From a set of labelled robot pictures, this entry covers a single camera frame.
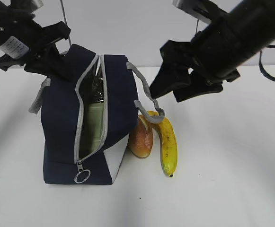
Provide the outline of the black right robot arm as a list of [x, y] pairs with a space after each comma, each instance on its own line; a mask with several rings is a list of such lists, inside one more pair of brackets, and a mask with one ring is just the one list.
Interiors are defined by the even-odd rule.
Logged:
[[209, 0], [172, 3], [207, 27], [189, 42], [168, 40], [161, 47], [163, 62], [150, 85], [153, 98], [172, 92], [182, 102], [219, 93], [224, 81], [239, 78], [238, 66], [275, 40], [275, 0], [243, 0], [230, 12]]

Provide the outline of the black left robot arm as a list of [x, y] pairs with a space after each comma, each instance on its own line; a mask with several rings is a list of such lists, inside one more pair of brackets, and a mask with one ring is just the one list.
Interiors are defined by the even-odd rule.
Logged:
[[59, 53], [56, 43], [70, 36], [62, 21], [42, 27], [35, 22], [34, 12], [43, 6], [40, 0], [0, 1], [0, 69], [23, 66], [26, 72], [72, 80], [71, 69]]

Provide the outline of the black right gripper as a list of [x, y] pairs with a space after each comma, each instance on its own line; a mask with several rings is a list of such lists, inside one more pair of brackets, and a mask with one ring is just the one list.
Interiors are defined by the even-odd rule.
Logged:
[[176, 101], [220, 93], [224, 81], [240, 77], [240, 40], [231, 32], [199, 32], [190, 42], [168, 40], [162, 65], [150, 85], [152, 98], [173, 91]]

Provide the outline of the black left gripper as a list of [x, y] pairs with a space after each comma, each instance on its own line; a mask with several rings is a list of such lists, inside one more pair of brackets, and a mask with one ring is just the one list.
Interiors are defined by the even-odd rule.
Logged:
[[73, 79], [73, 73], [56, 43], [69, 38], [71, 29], [62, 21], [41, 27], [33, 20], [0, 20], [0, 69], [24, 66], [26, 72]]

